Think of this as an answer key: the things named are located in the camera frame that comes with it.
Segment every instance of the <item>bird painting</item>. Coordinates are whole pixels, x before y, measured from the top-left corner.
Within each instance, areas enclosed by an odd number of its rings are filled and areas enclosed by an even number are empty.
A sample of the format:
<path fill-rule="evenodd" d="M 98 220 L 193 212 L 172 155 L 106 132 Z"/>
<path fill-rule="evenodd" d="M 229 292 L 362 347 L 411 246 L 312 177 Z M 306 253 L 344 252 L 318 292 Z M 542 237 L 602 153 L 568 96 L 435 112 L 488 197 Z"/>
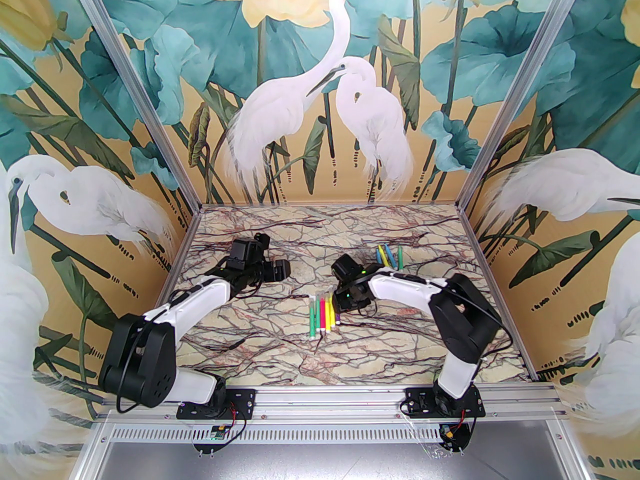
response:
<path fill-rule="evenodd" d="M 620 247 L 611 266 L 606 298 L 589 334 L 572 345 L 584 347 L 585 358 L 598 358 L 566 389 L 577 391 L 586 409 L 576 413 L 585 428 L 611 436 L 640 426 L 640 233 Z"/>
<path fill-rule="evenodd" d="M 342 58 L 318 87 L 336 78 L 340 79 L 335 94 L 338 115 L 358 140 L 370 175 L 377 172 L 379 163 L 379 199 L 402 194 L 414 170 L 414 156 L 400 102 L 384 87 L 377 87 L 375 69 L 361 57 Z"/>
<path fill-rule="evenodd" d="M 533 157 L 514 169 L 490 198 L 490 217 L 513 215 L 525 204 L 546 210 L 558 221 L 586 213 L 638 210 L 640 176 L 586 148 Z"/>
<path fill-rule="evenodd" d="M 28 155 L 9 167 L 5 187 L 12 248 L 20 208 L 29 194 L 42 217 L 61 231 L 109 235 L 149 252 L 155 252 L 155 243 L 173 258 L 174 229 L 165 211 L 103 167 L 80 166 L 69 171 L 48 155 Z"/>
<path fill-rule="evenodd" d="M 236 112 L 226 131 L 230 158 L 227 174 L 238 183 L 251 185 L 265 162 L 264 148 L 285 135 L 297 132 L 304 114 L 318 97 L 318 84 L 345 55 L 351 38 L 351 21 L 345 0 L 329 0 L 333 39 L 326 54 L 309 71 L 292 77 L 273 78 L 258 86 Z"/>

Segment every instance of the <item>cable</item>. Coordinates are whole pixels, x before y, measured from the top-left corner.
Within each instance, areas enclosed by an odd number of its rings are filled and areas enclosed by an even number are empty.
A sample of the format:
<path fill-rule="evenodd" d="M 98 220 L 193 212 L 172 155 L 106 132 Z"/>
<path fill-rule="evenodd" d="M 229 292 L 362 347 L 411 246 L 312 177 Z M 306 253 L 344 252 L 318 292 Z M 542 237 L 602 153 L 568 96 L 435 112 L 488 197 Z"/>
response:
<path fill-rule="evenodd" d="M 144 336 L 145 331 L 151 326 L 151 324 L 153 324 L 153 322 L 155 322 L 160 316 L 162 316 L 166 312 L 167 312 L 167 310 L 163 309 L 162 311 L 160 311 L 160 313 L 158 313 L 153 318 L 151 318 L 151 320 L 148 320 L 146 323 L 144 323 L 144 325 L 142 326 L 142 329 L 140 329 L 140 331 L 137 333 L 137 336 L 133 340 L 133 345 L 131 345 L 131 348 L 128 351 L 128 356 L 126 356 L 126 361 L 124 363 L 124 368 L 122 368 L 122 375 L 120 376 L 120 382 L 118 384 L 118 389 L 116 390 L 116 409 L 118 410 L 118 412 L 120 414 L 126 414 L 129 411 L 131 411 L 132 409 L 135 409 L 136 407 L 138 407 L 140 405 L 139 403 L 135 403 L 131 407 L 127 407 L 125 410 L 122 410 L 122 407 L 121 407 L 122 385 L 124 384 L 124 378 L 125 378 L 125 375 L 127 374 L 127 368 L 129 368 L 129 363 L 131 362 L 131 358 L 133 357 L 133 354 L 136 351 L 136 347 L 138 346 L 138 343 L 140 342 L 140 339 L 142 338 L 142 336 Z"/>
<path fill-rule="evenodd" d="M 512 345 L 514 345 L 514 337 L 512 336 L 512 334 L 509 332 L 509 329 L 507 329 L 507 327 L 505 327 L 505 324 L 502 323 L 501 320 L 499 320 L 498 318 L 496 318 L 494 315 L 492 315 L 489 311 L 487 311 L 485 308 L 478 306 L 478 304 L 476 304 L 475 302 L 469 300 L 468 298 L 464 297 L 463 295 L 460 295 L 459 293 L 457 293 L 456 291 L 447 288 L 446 286 L 442 286 L 439 285 L 438 283 L 434 283 L 433 281 L 430 281 L 429 279 L 427 279 L 427 283 L 432 284 L 434 286 L 437 286 L 438 288 L 440 288 L 442 291 L 448 292 L 451 295 L 454 295 L 455 297 L 458 297 L 459 299 L 462 299 L 464 302 L 466 302 L 467 304 L 471 304 L 471 306 L 475 307 L 476 309 L 480 310 L 482 313 L 484 313 L 487 317 L 489 317 L 491 320 L 493 320 L 494 323 L 496 323 L 500 329 L 502 329 L 504 331 L 504 333 L 507 335 L 507 338 L 509 338 L 509 344 L 505 345 L 503 347 L 500 348 L 496 348 L 494 350 L 488 350 L 487 352 L 485 352 L 484 354 L 482 354 L 480 356 L 480 358 L 485 358 L 491 354 L 498 354 L 498 352 L 502 352 L 503 350 L 507 350 L 508 348 L 511 348 Z"/>

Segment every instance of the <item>marble tabletop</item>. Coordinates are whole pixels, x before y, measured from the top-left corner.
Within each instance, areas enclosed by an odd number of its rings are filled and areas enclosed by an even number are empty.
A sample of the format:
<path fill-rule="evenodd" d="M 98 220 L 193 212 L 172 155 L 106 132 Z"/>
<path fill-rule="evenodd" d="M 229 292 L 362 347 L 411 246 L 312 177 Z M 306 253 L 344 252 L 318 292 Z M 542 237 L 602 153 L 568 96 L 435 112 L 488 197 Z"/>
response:
<path fill-rule="evenodd" d="M 309 338 L 309 296 L 336 285 L 331 264 L 342 254 L 375 261 L 375 246 L 402 246 L 405 272 L 423 277 L 468 276 L 490 299 L 452 205 L 221 206 L 203 214 L 177 288 L 192 286 L 229 251 L 235 238 L 270 235 L 270 259 L 286 258 L 291 275 L 263 284 L 256 296 L 234 299 L 193 327 L 178 348 L 178 365 L 216 373 L 229 386 L 429 384 L 446 349 L 420 311 L 378 302 L 343 313 L 339 326 Z M 505 345 L 500 332 L 492 348 Z M 519 352 L 487 357 L 477 382 L 526 381 Z"/>

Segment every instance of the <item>wallpaper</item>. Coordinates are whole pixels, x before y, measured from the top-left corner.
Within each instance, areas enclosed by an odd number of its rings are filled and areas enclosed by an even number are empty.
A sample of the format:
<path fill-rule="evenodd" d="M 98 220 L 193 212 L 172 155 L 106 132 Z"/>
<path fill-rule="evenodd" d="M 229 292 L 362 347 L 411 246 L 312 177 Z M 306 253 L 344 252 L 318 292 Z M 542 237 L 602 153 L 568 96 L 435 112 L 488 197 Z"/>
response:
<path fill-rule="evenodd" d="M 105 84 L 124 92 L 78 0 L 0 0 L 2 478 L 68 476 L 110 330 L 155 306 L 192 217 Z"/>
<path fill-rule="evenodd" d="M 550 0 L 103 2 L 202 201 L 278 204 L 453 201 Z"/>
<path fill-rule="evenodd" d="M 577 0 L 466 209 L 598 479 L 640 478 L 640 0 Z"/>

